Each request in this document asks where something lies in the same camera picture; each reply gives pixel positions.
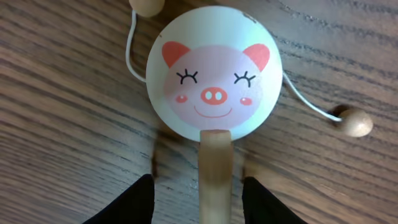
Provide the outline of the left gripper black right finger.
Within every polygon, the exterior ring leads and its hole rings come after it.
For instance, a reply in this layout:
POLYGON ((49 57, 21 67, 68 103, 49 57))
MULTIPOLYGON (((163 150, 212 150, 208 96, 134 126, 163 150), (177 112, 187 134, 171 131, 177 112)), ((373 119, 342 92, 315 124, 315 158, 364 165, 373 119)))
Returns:
POLYGON ((307 224, 254 177, 244 178, 242 201, 245 224, 307 224))

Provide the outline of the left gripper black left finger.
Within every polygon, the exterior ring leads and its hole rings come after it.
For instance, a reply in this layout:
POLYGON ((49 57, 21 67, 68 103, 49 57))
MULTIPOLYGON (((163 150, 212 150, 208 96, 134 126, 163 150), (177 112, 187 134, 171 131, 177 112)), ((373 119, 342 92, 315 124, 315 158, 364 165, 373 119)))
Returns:
POLYGON ((145 174, 83 224, 151 224, 154 205, 154 178, 145 174))

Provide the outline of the white wooden rattle drum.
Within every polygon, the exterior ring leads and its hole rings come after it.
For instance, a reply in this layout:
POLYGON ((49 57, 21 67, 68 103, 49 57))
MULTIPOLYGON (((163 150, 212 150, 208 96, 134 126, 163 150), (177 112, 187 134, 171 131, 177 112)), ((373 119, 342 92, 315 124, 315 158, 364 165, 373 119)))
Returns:
POLYGON ((333 115, 310 103, 283 71, 267 29, 231 7, 199 7, 174 19, 153 44, 139 79, 161 120, 200 144, 201 223, 229 223, 233 141, 268 118, 283 85, 347 136, 363 137, 373 129, 363 110, 333 115))

